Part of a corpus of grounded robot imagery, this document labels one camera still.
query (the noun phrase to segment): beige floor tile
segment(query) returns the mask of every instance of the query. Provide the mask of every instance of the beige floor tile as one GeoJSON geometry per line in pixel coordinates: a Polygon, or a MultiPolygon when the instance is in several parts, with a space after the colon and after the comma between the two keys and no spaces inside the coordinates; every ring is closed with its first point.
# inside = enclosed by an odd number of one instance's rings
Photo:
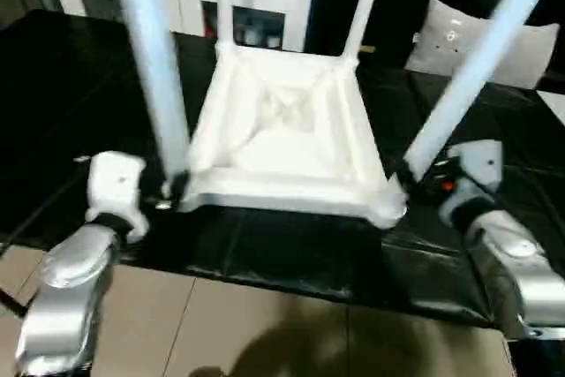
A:
{"type": "MultiPolygon", "coordinates": [[[[23,302],[22,286],[34,272],[42,251],[13,246],[0,260],[0,287],[23,302]]],[[[0,306],[0,377],[14,375],[14,356],[18,344],[21,319],[0,306]]]]}
{"type": "Polygon", "coordinates": [[[193,283],[183,275],[116,267],[93,376],[162,376],[193,283]]]}
{"type": "Polygon", "coordinates": [[[351,307],[350,376],[511,377],[502,334],[351,307]]]}
{"type": "MultiPolygon", "coordinates": [[[[20,302],[19,293],[30,278],[43,257],[43,251],[26,247],[12,246],[0,260],[0,288],[14,296],[20,302]]],[[[0,305],[0,317],[7,313],[0,305]]]]}
{"type": "Polygon", "coordinates": [[[345,306],[197,279],[166,377],[342,376],[345,306]]]}
{"type": "Polygon", "coordinates": [[[0,318],[0,377],[13,377],[21,320],[7,313],[0,318]]]}

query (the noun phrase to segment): white pillow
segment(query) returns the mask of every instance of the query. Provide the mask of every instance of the white pillow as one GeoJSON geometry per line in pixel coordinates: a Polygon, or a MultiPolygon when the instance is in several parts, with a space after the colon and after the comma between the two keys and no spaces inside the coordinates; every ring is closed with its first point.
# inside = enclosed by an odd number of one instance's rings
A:
{"type": "MultiPolygon", "coordinates": [[[[426,22],[406,69],[452,75],[488,24],[489,19],[474,18],[430,0],[426,22]]],[[[559,24],[523,26],[490,81],[534,88],[546,71],[558,32],[559,24]]]]}

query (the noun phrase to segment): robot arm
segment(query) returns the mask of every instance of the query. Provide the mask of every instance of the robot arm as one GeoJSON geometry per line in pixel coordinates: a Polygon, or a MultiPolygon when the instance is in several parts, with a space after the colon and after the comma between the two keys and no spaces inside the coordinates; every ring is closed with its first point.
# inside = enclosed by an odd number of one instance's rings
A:
{"type": "Polygon", "coordinates": [[[140,240],[148,230],[138,207],[144,168],[140,158],[115,152],[93,158],[87,222],[45,257],[19,337],[20,375],[69,375],[89,369],[119,246],[140,240]]]}
{"type": "Polygon", "coordinates": [[[565,338],[565,280],[493,195],[502,176],[501,143],[463,143],[448,156],[456,166],[441,178],[450,190],[440,217],[463,234],[505,336],[565,338]]]}

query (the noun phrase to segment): black table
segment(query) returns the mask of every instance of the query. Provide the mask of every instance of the black table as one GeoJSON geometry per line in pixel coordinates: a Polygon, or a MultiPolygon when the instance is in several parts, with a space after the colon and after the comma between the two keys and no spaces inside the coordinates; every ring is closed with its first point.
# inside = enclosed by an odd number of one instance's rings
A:
{"type": "MultiPolygon", "coordinates": [[[[215,67],[214,44],[176,35],[189,127],[215,67]]],[[[0,241],[49,249],[83,223],[82,155],[156,149],[123,26],[36,11],[0,33],[0,241]]],[[[402,157],[446,79],[362,61],[358,80],[385,170],[402,157]]],[[[565,129],[535,92],[487,85],[450,143],[500,139],[501,193],[565,265],[565,129]]],[[[391,231],[361,219],[245,208],[151,213],[123,262],[443,320],[495,327],[460,236],[411,204],[391,231]]]]}

